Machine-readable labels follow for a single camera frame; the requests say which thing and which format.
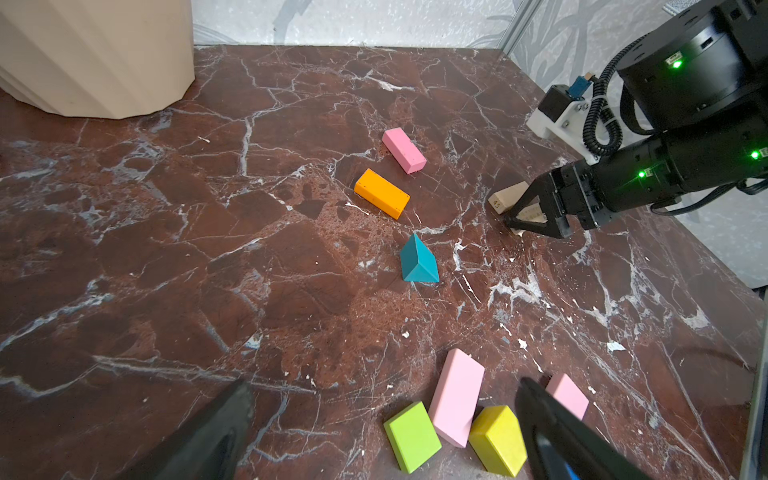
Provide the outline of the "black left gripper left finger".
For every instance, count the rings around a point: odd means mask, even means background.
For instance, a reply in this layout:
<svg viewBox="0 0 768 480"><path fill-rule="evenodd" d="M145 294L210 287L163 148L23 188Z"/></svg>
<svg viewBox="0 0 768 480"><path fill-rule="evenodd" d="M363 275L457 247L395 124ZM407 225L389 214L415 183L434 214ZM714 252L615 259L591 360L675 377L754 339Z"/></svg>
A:
<svg viewBox="0 0 768 480"><path fill-rule="evenodd" d="M253 414L253 394L238 379L118 477L232 479Z"/></svg>

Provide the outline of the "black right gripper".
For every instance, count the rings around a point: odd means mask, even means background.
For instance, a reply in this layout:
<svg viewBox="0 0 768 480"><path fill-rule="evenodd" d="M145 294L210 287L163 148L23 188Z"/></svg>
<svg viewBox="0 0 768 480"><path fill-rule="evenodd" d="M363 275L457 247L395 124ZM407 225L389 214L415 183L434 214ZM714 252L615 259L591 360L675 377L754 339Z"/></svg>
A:
<svg viewBox="0 0 768 480"><path fill-rule="evenodd" d="M542 200L533 197L520 200L507 212L504 223L513 230L530 231L553 238L567 238L572 227L567 216L574 216L584 230L596 229L606 224L606 206L598 198L593 185L591 166L578 160L551 170L543 175ZM523 208L538 203L548 221L545 224L515 219Z"/></svg>

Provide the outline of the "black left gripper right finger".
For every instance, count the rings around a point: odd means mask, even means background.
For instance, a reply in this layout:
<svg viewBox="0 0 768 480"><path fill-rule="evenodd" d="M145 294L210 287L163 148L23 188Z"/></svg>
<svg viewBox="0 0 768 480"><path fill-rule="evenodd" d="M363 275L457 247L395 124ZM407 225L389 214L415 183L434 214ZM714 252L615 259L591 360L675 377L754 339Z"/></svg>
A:
<svg viewBox="0 0 768 480"><path fill-rule="evenodd" d="M537 381L524 377L515 408L534 479L646 479Z"/></svg>

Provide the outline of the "natural wood block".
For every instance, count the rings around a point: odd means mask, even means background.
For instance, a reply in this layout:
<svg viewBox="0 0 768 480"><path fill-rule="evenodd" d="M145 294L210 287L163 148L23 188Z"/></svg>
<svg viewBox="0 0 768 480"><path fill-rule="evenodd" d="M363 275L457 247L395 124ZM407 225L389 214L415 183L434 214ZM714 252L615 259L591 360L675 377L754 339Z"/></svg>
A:
<svg viewBox="0 0 768 480"><path fill-rule="evenodd" d="M547 217L538 203L531 204L523 208L520 212L517 213L515 219L518 221L532 222L537 224L545 224L547 222Z"/></svg>
<svg viewBox="0 0 768 480"><path fill-rule="evenodd" d="M528 187L527 182L520 182L498 190L489 197L488 203L498 215L502 215L520 200Z"/></svg>

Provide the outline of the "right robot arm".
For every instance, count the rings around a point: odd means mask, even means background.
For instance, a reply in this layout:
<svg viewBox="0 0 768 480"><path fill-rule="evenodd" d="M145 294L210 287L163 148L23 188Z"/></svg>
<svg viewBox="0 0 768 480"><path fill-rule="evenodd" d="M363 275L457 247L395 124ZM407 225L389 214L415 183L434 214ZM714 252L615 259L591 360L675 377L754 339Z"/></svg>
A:
<svg viewBox="0 0 768 480"><path fill-rule="evenodd" d="M700 1L619 51L597 76L552 86L528 120L578 161L534 179L501 211L512 230L566 238L648 207L683 213L767 187L767 5Z"/></svg>

